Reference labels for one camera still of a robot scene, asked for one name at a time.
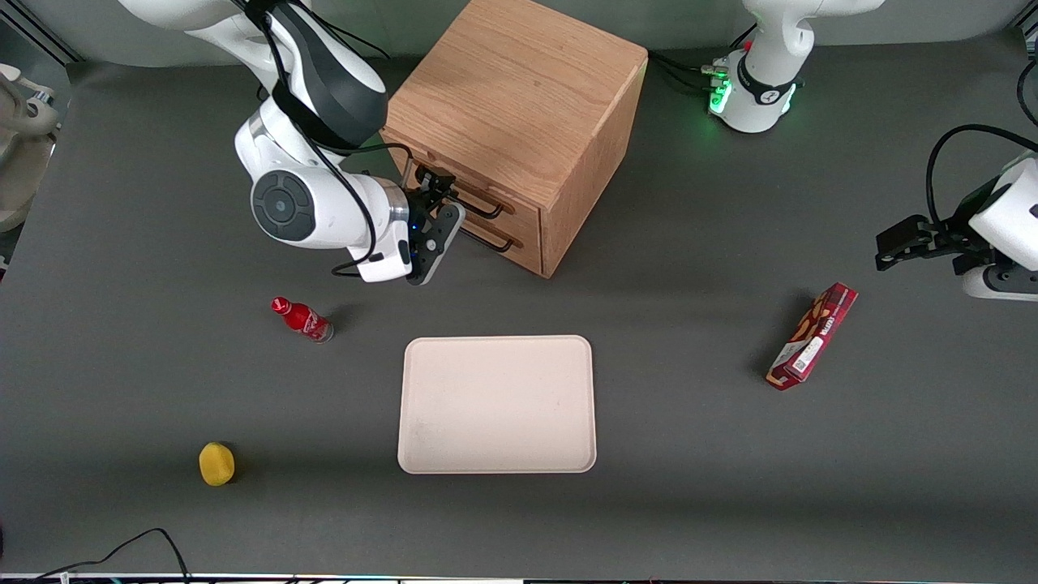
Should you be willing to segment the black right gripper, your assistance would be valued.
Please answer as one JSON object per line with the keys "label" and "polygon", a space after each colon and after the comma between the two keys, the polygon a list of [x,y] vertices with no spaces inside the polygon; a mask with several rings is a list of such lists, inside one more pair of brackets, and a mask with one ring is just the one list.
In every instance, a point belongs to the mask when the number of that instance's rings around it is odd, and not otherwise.
{"label": "black right gripper", "polygon": [[455,176],[437,174],[427,167],[418,167],[414,176],[422,208],[410,210],[407,258],[411,270],[405,281],[419,287],[431,280],[444,258],[462,228],[466,211],[457,203]]}

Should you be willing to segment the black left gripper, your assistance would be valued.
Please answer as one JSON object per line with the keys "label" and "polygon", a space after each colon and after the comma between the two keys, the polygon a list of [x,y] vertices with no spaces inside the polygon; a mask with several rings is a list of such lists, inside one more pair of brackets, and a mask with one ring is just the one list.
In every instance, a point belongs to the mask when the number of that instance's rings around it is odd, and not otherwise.
{"label": "black left gripper", "polygon": [[1000,256],[990,243],[979,237],[963,219],[937,219],[932,225],[929,218],[916,214],[876,237],[875,267],[886,271],[896,265],[911,260],[929,260],[949,256],[956,276],[963,277],[977,268],[989,268],[1000,262]]}

